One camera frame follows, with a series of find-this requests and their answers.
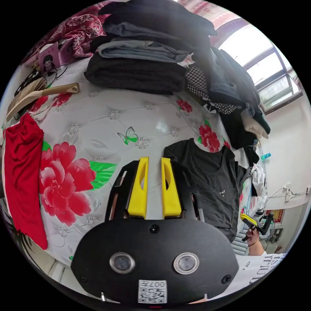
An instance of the folded gray jeans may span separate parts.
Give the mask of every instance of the folded gray jeans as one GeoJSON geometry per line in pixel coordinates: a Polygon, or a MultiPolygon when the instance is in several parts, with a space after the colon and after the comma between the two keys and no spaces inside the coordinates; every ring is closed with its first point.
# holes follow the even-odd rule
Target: folded gray jeans
{"type": "Polygon", "coordinates": [[[133,24],[130,24],[128,22],[123,22],[118,25],[103,25],[103,29],[105,32],[113,33],[115,35],[118,35],[120,37],[134,37],[134,36],[152,36],[152,37],[160,37],[160,38],[169,38],[169,39],[176,39],[176,37],[159,32],[154,31],[148,28],[135,26],[133,24]]]}
{"type": "Polygon", "coordinates": [[[180,63],[188,56],[187,51],[176,50],[158,42],[125,38],[113,39],[100,45],[97,50],[104,58],[144,59],[166,63],[180,63]]]}

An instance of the plastic bottle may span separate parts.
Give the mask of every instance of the plastic bottle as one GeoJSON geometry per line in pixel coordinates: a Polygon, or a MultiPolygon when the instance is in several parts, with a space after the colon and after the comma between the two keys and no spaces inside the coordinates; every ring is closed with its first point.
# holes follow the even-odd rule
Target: plastic bottle
{"type": "Polygon", "coordinates": [[[266,158],[269,158],[271,156],[271,153],[266,153],[265,155],[261,156],[262,161],[264,161],[266,158]]]}

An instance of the wooden brush handle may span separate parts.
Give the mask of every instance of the wooden brush handle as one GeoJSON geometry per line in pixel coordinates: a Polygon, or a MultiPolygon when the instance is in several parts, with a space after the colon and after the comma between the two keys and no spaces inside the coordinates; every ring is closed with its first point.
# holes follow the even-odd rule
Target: wooden brush handle
{"type": "Polygon", "coordinates": [[[59,93],[79,93],[79,91],[80,91],[79,83],[75,82],[71,84],[55,86],[42,90],[41,96],[48,96],[59,93]]]}

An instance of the pink box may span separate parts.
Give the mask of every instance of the pink box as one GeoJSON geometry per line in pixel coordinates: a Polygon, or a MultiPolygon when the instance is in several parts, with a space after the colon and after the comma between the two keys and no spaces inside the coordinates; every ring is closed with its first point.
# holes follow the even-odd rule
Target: pink box
{"type": "Polygon", "coordinates": [[[25,66],[39,67],[41,73],[44,74],[61,65],[69,65],[76,60],[73,57],[72,41],[73,39],[65,40],[60,49],[58,49],[57,42],[53,43],[44,51],[37,53],[25,62],[25,66]]]}

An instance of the cartoon girl picture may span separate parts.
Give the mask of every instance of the cartoon girl picture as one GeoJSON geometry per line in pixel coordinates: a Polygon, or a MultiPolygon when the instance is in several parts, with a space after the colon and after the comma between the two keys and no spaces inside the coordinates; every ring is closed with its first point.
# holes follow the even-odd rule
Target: cartoon girl picture
{"type": "Polygon", "coordinates": [[[55,65],[53,63],[53,56],[51,54],[48,54],[43,58],[43,71],[49,71],[52,68],[55,68],[55,65]]]}

